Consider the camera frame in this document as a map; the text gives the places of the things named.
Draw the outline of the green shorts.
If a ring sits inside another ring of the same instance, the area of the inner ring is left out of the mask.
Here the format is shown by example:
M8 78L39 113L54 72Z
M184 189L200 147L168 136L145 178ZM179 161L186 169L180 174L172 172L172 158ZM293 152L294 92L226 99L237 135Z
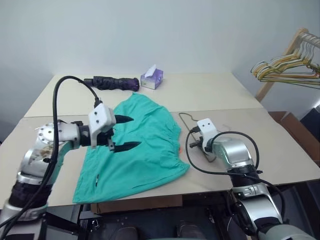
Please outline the green shorts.
M106 146L88 147L73 194L75 204L135 195L174 181L189 169L180 160L181 128L164 106L133 93L114 112L133 120L113 128L113 141L140 144L117 153Z

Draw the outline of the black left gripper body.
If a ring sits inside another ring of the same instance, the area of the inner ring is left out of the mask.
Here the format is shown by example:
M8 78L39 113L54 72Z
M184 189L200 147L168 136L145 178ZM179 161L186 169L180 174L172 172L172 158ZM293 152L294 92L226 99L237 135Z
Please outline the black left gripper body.
M113 128L109 129L106 132L100 132L97 137L97 146L107 146L110 151L115 151L116 145L112 140L114 136Z

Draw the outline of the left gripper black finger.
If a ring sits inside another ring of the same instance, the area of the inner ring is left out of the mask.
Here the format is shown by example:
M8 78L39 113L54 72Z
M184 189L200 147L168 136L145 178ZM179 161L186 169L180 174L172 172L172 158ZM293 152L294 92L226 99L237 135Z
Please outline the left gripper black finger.
M114 153L119 153L119 152L125 152L125 151L129 151L135 147L137 147L138 145L140 145L141 142L139 141L130 141L130 142L125 142L121 145L115 145L113 152Z
M115 121L117 124L124 124L124 123L128 123L133 121L134 119L129 117L129 116L125 116L125 115L115 115Z

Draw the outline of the wooden clothes rack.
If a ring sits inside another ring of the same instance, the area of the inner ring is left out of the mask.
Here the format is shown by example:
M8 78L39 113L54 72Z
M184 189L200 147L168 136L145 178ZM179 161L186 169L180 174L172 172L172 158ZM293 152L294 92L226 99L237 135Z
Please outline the wooden clothes rack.
M305 38L305 35L307 35L307 39L311 38L310 36L315 36L315 37L319 37L319 36L316 36L312 33L310 33L308 31L308 29L306 28L300 28L296 34L294 35L292 41L289 43L287 49L285 50L285 52L282 54L282 55L285 55L285 54L288 54L289 51L293 50L294 48L294 44L297 42L297 40L299 40L300 38ZM256 95L255 95L255 98L261 102L265 96L267 95L267 93L270 91L270 89L273 87L273 85L276 83L271 83L271 82L261 82L263 83L263 86L257 91Z

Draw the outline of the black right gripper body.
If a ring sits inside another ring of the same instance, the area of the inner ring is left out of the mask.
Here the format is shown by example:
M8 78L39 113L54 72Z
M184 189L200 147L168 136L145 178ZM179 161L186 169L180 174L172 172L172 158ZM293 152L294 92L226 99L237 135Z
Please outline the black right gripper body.
M192 142L189 144L189 147L190 148L195 148L195 147L198 147L200 148L201 150L203 150L203 142L204 142L204 139L202 136L199 137L199 140L196 140L195 142Z

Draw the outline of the bunch of clothes hangers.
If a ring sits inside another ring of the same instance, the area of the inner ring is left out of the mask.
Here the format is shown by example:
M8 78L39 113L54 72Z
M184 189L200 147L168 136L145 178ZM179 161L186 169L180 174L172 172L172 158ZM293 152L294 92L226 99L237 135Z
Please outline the bunch of clothes hangers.
M282 83L320 90L320 63L314 62L314 56L311 64L317 66L317 68L298 66L287 69L282 74L270 73L262 80L255 78L263 83Z

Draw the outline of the purple tissue box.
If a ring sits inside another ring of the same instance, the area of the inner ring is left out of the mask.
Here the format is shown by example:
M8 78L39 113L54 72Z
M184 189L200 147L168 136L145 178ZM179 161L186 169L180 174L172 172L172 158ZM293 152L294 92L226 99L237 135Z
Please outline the purple tissue box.
M164 72L152 65L144 74L140 76L140 85L142 87L155 90L163 81Z

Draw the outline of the black case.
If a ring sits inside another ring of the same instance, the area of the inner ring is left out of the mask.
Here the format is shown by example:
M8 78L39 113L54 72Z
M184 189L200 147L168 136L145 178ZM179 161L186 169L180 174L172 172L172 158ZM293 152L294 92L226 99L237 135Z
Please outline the black case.
M300 122L314 135L320 135L320 105L312 108Z

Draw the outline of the folded black purple umbrella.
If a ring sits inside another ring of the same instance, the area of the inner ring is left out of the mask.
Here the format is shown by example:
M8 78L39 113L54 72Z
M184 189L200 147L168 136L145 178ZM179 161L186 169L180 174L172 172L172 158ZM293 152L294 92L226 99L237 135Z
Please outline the folded black purple umbrella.
M140 89L140 83L137 78L114 78L106 76L93 76L83 80L87 85L98 90L122 90L137 92Z

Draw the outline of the brown cardboard box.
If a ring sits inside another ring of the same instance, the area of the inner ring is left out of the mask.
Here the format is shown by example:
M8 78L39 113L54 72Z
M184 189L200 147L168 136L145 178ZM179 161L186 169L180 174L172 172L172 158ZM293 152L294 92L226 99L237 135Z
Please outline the brown cardboard box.
M320 167L320 141L291 112L269 111L268 113Z

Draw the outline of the thin wire hanger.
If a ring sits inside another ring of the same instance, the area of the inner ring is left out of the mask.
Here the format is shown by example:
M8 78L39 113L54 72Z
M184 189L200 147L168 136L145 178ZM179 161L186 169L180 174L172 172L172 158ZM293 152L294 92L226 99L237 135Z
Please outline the thin wire hanger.
M190 119L191 119L193 122L199 121L198 119L194 118L191 114L189 114L189 113L187 113L187 112L179 112L179 113L178 113L178 116L179 116L180 120L183 122L184 126L187 128L188 131L190 131L191 129L190 129L190 127L188 126L188 124L186 123L186 121L185 121L185 119L184 119L183 116L188 116L188 117L190 117ZM219 133L220 133L220 132L223 132L223 131L225 131L225 130L227 130L227 131L230 131L230 130L231 130L231 127L230 127L229 125L222 124L222 126L223 126L223 130L220 130L220 129L217 130ZM213 158L212 158L212 157L208 157L208 156L204 153L204 151L203 151L202 149L200 149L200 150L202 151L202 153L204 154L204 156L206 157L206 159L207 159L207 161L208 161L209 163L212 163L213 161L216 160L216 158L217 158L216 156L214 156Z

